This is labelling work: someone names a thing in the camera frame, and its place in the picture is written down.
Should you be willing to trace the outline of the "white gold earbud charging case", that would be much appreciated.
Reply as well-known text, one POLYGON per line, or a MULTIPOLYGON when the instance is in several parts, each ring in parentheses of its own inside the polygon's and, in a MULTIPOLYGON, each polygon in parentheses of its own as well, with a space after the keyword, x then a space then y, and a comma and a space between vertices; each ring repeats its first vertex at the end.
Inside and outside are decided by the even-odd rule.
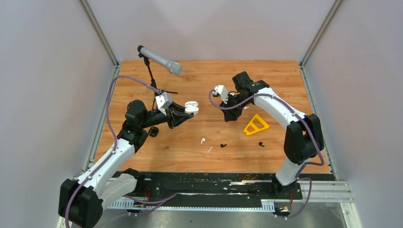
POLYGON ((187 114, 196 115, 199 112, 198 105, 199 103, 196 101, 188 101, 184 104, 185 107, 184 112, 187 114))

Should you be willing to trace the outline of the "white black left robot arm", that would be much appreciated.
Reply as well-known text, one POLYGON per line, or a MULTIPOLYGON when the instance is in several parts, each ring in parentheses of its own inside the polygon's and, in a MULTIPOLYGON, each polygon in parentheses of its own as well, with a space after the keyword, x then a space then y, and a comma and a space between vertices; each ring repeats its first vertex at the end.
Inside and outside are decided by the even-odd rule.
POLYGON ((110 179, 144 144, 148 137, 146 128, 167 123, 172 129, 199 111, 196 101, 181 106, 162 96, 156 100, 157 109, 150 111, 141 100, 131 101, 122 129, 108 151, 76 180, 66 179, 62 183, 58 214, 66 222, 93 228, 107 207, 119 198, 128 193, 141 196, 145 192, 144 175, 132 168, 126 169, 116 180, 110 179))

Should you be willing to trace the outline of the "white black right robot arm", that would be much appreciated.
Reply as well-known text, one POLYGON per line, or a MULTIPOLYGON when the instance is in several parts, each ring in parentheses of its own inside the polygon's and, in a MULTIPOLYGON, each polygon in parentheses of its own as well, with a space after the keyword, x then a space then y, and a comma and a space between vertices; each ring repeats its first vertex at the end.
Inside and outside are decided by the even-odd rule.
POLYGON ((316 114, 307 115, 292 107, 263 80, 254 82, 247 72, 238 73, 232 78, 236 92, 229 92, 225 86, 217 85, 209 97, 221 97, 218 106, 226 122, 236 121, 246 105, 253 104, 268 113, 285 130, 285 160, 275 174, 271 185, 272 194, 284 198, 290 193, 290 184, 294 183, 303 169, 309 165, 322 166, 325 160, 321 155, 324 139, 321 122, 316 114), (320 161, 312 161, 316 156, 320 161))

